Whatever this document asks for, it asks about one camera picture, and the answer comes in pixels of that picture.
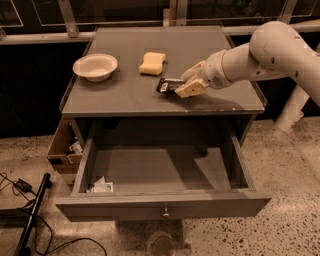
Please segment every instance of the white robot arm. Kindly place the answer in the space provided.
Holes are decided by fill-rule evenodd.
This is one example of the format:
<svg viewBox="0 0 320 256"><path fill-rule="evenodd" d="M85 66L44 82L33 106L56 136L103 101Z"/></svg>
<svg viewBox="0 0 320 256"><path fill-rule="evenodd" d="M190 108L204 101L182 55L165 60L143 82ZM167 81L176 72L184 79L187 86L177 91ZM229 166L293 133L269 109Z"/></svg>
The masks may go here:
<svg viewBox="0 0 320 256"><path fill-rule="evenodd" d="M320 106L320 55L291 26L268 22L250 43L214 53L182 74L186 81L175 93L195 96L207 87L222 89L240 80L290 77Z"/></svg>

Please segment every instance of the tabletop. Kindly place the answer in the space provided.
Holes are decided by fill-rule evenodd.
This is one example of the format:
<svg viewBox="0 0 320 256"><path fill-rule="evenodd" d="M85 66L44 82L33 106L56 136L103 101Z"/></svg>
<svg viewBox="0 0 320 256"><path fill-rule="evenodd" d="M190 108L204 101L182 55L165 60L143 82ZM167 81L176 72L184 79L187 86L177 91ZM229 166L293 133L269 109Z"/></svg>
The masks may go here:
<svg viewBox="0 0 320 256"><path fill-rule="evenodd" d="M112 55L118 68L102 82L77 77L62 114L76 118L262 113L264 104L249 81L222 90L208 88L184 99L156 91L161 77L180 78L212 53L229 48L218 26L98 28L87 54ZM166 54L161 75L139 74L147 52Z"/></svg>

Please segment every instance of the sponge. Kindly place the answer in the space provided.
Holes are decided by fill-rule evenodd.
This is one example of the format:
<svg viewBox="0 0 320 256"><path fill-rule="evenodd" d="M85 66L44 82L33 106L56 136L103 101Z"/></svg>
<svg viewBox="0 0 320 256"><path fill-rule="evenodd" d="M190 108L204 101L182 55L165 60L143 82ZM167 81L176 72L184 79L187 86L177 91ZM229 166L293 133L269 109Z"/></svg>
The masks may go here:
<svg viewBox="0 0 320 256"><path fill-rule="evenodd" d="M160 75L162 63L166 60L164 53L147 52L143 56L143 63L139 66L140 74Z"/></svg>

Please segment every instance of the speckled floor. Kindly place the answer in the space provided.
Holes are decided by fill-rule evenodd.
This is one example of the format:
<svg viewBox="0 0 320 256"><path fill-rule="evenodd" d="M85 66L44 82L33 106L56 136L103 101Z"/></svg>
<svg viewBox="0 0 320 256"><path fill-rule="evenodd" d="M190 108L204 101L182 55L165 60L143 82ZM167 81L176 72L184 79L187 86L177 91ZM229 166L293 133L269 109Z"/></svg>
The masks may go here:
<svg viewBox="0 0 320 256"><path fill-rule="evenodd" d="M179 221L70 223L55 207L58 196L71 188L46 159L52 136L0 140L0 172L12 180L23 178L37 188L42 175L51 174L52 188L45 196L41 216L54 230L51 248L79 237L97 240L108 255L152 255L157 237L167 236L176 255L320 255L320 118L304 118L290 133L271 120L255 121L243 145L243 154L256 189L272 194L269 204L254 218ZM0 207L26 201L0 192ZM0 255L13 255L21 227L17 221L0 222ZM40 225L37 248L43 252L48 230ZM34 251L34 231L29 246ZM80 241L53 255L103 255L90 241Z"/></svg>

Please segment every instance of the white bowl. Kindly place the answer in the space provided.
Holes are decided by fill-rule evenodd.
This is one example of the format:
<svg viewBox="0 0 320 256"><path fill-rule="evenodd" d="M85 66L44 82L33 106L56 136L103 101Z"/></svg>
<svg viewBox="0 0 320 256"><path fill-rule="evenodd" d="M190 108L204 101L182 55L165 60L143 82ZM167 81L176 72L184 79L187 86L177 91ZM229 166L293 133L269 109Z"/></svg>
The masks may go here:
<svg viewBox="0 0 320 256"><path fill-rule="evenodd" d="M117 59L107 54L90 54L73 64L73 72L91 82L107 79L117 68Z"/></svg>

